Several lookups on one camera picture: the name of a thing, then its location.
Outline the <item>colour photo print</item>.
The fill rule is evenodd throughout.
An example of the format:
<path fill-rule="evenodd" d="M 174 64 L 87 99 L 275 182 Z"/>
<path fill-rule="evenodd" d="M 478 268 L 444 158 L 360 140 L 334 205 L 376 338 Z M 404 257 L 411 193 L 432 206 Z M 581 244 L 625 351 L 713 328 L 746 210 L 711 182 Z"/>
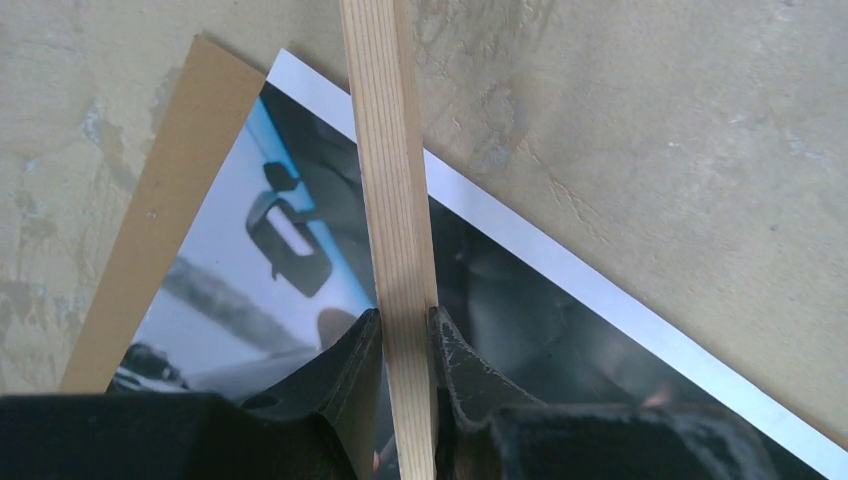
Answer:
<path fill-rule="evenodd" d="M 734 412 L 780 478 L 846 477 L 844 448 L 445 162 L 425 165 L 438 297 L 492 367 L 552 404 Z M 108 388 L 242 401 L 375 303 L 350 97 L 281 50 Z"/>

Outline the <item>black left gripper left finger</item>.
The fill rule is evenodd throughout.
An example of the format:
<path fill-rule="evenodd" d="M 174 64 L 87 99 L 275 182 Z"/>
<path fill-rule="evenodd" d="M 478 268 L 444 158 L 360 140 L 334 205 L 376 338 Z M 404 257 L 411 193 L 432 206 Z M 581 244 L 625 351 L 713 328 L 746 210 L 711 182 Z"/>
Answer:
<path fill-rule="evenodd" d="M 382 360 L 379 312 L 234 403 L 214 393 L 1 400 L 5 479 L 367 479 Z"/>

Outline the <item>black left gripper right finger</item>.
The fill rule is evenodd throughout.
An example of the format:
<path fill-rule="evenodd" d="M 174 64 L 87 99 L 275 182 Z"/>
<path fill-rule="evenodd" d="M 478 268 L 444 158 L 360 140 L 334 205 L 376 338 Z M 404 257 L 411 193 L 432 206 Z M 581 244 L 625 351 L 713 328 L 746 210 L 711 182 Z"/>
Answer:
<path fill-rule="evenodd" d="M 752 428 L 712 407 L 546 404 L 429 311 L 440 479 L 775 479 Z"/>

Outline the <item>white wooden picture frame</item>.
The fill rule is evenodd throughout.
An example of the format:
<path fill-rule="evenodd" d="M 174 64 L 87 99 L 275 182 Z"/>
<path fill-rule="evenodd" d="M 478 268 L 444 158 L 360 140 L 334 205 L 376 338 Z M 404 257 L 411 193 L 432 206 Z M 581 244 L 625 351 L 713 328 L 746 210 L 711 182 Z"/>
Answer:
<path fill-rule="evenodd" d="M 428 312 L 438 302 L 414 58 L 404 1 L 341 4 L 400 475 L 434 479 Z"/>

